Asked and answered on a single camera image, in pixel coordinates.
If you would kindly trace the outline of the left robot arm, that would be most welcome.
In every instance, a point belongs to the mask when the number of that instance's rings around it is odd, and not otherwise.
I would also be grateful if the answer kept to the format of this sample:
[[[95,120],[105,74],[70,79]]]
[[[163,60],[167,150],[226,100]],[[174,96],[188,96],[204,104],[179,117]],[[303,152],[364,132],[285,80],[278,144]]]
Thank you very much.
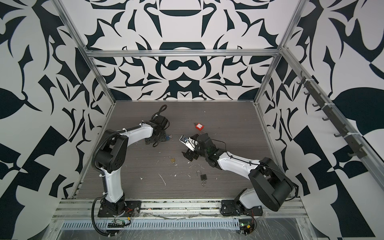
[[[121,168],[125,163],[127,148],[141,140],[145,144],[157,147],[167,140],[166,129],[169,120],[161,115],[155,115],[149,121],[142,121],[135,127],[104,132],[92,155],[92,167],[99,172],[103,181],[103,209],[113,215],[120,215],[125,211],[125,194],[121,182]]]

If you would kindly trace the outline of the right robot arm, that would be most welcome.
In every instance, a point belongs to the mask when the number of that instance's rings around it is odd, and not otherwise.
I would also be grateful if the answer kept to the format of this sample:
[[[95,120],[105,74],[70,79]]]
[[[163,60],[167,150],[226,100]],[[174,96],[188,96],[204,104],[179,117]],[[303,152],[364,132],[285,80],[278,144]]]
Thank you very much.
[[[222,201],[223,216],[261,216],[263,207],[277,212],[283,203],[291,200],[291,193],[298,195],[298,186],[270,158],[251,160],[236,156],[227,149],[218,148],[208,134],[181,136],[180,142],[188,148],[183,152],[187,160],[205,158],[211,167],[235,173],[251,182],[251,189],[242,190],[233,200]]]

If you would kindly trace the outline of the black padlock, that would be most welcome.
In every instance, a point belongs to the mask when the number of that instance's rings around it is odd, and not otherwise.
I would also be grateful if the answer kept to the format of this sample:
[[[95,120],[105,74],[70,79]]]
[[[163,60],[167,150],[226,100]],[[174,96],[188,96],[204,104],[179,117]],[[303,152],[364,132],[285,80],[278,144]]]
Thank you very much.
[[[202,184],[203,187],[205,187],[206,184],[207,184],[207,179],[208,179],[207,175],[202,174],[202,172],[200,170],[197,170],[197,176],[200,177],[201,184]]]

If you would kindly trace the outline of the red padlock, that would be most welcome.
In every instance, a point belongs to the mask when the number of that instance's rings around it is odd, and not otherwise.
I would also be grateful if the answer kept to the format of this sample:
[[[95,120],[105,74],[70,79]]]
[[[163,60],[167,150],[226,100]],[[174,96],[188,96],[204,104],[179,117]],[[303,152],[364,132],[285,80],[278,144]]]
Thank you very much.
[[[194,123],[195,128],[199,131],[198,136],[207,136],[207,133],[204,131],[204,126],[200,123]]]

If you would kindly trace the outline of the right circuit board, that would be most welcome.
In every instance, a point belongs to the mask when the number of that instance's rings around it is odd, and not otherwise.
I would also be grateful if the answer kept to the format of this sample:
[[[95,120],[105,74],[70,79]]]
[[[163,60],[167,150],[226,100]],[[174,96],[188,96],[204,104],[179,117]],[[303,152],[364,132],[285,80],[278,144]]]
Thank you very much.
[[[240,233],[243,235],[250,235],[257,227],[255,221],[240,222]]]

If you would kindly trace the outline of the circuit board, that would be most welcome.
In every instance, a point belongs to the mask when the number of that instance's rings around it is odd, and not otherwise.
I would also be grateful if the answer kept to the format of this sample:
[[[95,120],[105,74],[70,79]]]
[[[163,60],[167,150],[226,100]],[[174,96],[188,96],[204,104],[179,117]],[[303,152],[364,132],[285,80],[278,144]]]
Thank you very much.
[[[257,227],[255,221],[240,222],[240,233],[243,235],[250,235]]]
[[[125,228],[131,224],[131,219],[128,218],[126,221],[125,220],[113,220],[111,223],[108,223],[107,228],[112,229],[112,228]]]

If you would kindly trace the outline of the left circuit board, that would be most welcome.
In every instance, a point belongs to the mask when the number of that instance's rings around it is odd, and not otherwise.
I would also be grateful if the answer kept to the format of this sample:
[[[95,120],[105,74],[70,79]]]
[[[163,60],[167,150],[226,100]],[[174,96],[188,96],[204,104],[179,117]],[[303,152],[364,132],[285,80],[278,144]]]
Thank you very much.
[[[111,223],[108,223],[107,228],[112,229],[112,228],[125,228],[131,224],[131,219],[128,218],[126,221],[125,220],[113,220]]]

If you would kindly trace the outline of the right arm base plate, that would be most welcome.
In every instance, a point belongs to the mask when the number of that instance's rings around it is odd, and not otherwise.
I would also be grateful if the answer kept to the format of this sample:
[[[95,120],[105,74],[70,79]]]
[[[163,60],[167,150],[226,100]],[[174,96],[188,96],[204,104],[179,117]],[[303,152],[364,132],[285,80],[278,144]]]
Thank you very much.
[[[231,217],[231,216],[260,217],[264,214],[261,206],[256,206],[256,207],[253,207],[252,209],[247,209],[241,204],[240,201],[235,201],[235,200],[222,200],[220,213],[225,217]]]

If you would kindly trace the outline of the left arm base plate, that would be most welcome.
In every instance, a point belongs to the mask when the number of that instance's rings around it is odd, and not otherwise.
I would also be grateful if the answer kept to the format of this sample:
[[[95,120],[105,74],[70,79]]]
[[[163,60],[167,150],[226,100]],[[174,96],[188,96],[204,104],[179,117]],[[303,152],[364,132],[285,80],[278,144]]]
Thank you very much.
[[[133,217],[140,213],[141,205],[141,201],[119,201],[117,203],[111,203],[107,200],[102,200],[98,217]]]

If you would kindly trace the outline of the aluminium front rail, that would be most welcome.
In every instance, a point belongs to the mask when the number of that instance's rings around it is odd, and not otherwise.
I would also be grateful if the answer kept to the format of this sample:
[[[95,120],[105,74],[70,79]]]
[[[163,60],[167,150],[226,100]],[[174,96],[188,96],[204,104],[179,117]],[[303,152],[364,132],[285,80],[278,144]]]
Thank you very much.
[[[62,200],[60,201],[53,220],[89,220],[93,200]],[[127,207],[126,213],[137,218],[177,219],[177,218],[221,218],[222,199],[143,199],[139,207]],[[308,218],[308,213],[300,199],[283,203],[277,211],[265,206],[264,218]]]

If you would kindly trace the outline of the wall hook rack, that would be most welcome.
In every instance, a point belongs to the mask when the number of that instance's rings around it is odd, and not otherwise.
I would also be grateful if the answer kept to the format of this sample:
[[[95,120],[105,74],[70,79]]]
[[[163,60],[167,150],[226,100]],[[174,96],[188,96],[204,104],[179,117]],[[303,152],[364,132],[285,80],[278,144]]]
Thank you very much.
[[[303,90],[303,108],[308,115],[309,128],[326,154],[344,155],[347,159],[366,158],[368,144],[316,80],[300,72],[298,85]]]

